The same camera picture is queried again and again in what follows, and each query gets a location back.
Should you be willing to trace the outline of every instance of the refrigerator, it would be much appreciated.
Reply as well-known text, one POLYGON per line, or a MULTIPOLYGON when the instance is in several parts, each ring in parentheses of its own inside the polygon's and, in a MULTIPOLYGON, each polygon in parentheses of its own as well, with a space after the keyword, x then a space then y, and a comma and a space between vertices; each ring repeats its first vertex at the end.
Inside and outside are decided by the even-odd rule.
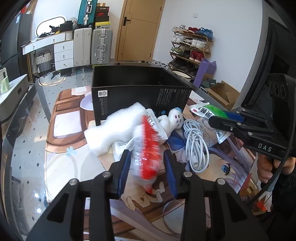
POLYGON ((31 14, 18 14, 0 36, 0 68, 6 68, 9 81, 29 74, 27 57, 21 46, 30 40, 32 26, 31 14))

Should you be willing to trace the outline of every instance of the teal suitcase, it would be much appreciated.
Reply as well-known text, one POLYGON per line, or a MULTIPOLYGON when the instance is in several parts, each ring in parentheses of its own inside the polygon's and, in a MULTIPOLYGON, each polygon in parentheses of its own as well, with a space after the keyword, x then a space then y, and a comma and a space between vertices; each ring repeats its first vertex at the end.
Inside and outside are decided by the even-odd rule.
POLYGON ((95 22, 96 15, 96 0, 82 0, 79 14, 78 14, 78 24, 84 27, 91 27, 90 25, 95 22))

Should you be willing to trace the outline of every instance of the human hand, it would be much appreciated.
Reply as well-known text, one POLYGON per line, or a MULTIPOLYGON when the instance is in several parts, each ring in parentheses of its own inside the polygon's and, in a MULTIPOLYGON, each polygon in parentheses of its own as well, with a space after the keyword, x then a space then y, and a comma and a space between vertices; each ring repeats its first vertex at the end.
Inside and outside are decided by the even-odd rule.
MULTIPOLYGON (((285 164, 284 164, 284 168, 282 170, 282 173, 284 175, 289 175, 293 172, 294 167, 295 167, 295 157, 288 157, 288 159, 286 160, 285 164)), ((272 168, 273 166, 275 168, 279 167, 279 164, 281 162, 278 160, 274 160, 273 165, 270 161, 268 161, 266 159, 266 156, 263 154, 258 154, 258 160, 257 160, 257 173, 258 173, 258 177, 259 180, 263 183, 267 183, 268 180, 272 177, 272 168)))

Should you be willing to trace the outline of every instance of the blue shoe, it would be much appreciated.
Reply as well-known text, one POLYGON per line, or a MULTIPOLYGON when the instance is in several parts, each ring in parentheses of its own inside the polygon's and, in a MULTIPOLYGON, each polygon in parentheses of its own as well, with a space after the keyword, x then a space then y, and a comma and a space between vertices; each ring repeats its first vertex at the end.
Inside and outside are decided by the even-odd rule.
POLYGON ((207 36, 209 40, 213 39, 213 31, 206 28, 200 28, 200 30, 197 32, 197 34, 207 36))

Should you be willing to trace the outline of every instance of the white cable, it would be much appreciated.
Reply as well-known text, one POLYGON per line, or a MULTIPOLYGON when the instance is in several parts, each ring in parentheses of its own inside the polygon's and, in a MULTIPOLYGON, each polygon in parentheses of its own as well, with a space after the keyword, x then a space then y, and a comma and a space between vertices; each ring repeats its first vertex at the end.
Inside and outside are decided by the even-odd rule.
POLYGON ((203 139, 204 127, 195 120, 186 120, 184 121, 183 128, 185 138, 187 139, 185 149, 186 159, 189 160, 191 169, 195 173, 201 173, 209 165, 209 150, 203 139), (207 160, 205 159, 203 149, 207 153, 207 160))

